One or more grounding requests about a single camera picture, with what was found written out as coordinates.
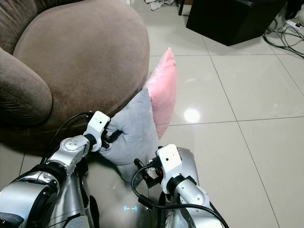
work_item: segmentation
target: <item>brown sofa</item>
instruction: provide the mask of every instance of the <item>brown sofa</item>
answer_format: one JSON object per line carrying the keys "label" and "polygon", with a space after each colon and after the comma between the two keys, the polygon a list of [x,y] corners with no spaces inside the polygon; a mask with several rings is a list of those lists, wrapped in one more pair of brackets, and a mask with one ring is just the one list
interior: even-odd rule
{"label": "brown sofa", "polygon": [[[42,153],[69,117],[112,117],[141,90],[149,39],[121,0],[0,0],[0,141]],[[58,135],[82,133],[79,117]]]}

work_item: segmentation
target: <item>black box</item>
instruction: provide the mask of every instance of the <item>black box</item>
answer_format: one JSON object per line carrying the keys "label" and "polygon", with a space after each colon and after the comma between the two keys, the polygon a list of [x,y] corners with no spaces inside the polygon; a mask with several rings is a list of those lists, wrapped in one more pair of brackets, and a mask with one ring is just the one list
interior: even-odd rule
{"label": "black box", "polygon": [[194,0],[187,28],[227,46],[261,36],[285,0]]}

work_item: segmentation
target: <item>gray pillow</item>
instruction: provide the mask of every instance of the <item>gray pillow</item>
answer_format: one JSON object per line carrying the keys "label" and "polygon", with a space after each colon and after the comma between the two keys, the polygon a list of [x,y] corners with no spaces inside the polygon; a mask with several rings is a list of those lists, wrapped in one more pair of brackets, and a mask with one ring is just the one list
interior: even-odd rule
{"label": "gray pillow", "polygon": [[137,171],[134,159],[144,164],[155,157],[158,138],[153,120],[152,105],[147,89],[140,91],[110,121],[108,135],[120,130],[122,134],[110,144],[108,149],[102,147],[99,152],[114,163],[122,177],[131,182]]}

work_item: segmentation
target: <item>power strip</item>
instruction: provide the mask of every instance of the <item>power strip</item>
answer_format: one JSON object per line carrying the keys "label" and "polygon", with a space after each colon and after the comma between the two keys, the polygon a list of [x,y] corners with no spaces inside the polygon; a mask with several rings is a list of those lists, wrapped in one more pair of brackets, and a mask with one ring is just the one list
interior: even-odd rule
{"label": "power strip", "polygon": [[292,20],[287,20],[284,27],[293,27],[294,29],[296,29],[297,31],[299,31],[301,29],[301,25],[299,23],[296,23]]}

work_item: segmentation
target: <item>pink pillow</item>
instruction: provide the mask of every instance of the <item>pink pillow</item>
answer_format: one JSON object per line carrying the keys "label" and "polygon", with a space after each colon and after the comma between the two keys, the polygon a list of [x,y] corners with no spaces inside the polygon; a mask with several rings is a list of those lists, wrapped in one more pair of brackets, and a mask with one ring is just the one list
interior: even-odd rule
{"label": "pink pillow", "polygon": [[153,119],[158,138],[165,133],[171,121],[177,91],[177,71],[171,48],[161,57],[146,83],[152,103]]}

